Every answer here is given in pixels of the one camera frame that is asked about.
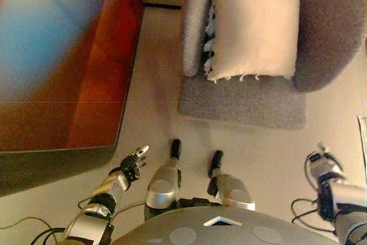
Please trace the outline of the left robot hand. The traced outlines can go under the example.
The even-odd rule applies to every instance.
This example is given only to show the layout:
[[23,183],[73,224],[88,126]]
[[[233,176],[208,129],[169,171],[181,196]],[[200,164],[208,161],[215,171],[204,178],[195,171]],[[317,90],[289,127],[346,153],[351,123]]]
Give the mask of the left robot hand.
[[120,169],[129,183],[140,178],[140,170],[146,166],[146,153],[148,150],[148,145],[138,147],[120,163]]

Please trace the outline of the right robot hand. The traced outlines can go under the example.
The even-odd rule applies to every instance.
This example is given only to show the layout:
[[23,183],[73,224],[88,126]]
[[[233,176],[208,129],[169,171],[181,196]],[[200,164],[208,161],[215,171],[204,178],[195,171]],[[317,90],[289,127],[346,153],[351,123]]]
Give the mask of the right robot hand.
[[335,156],[331,153],[331,150],[327,145],[325,145],[323,142],[319,142],[318,148],[321,150],[322,156],[335,162]]

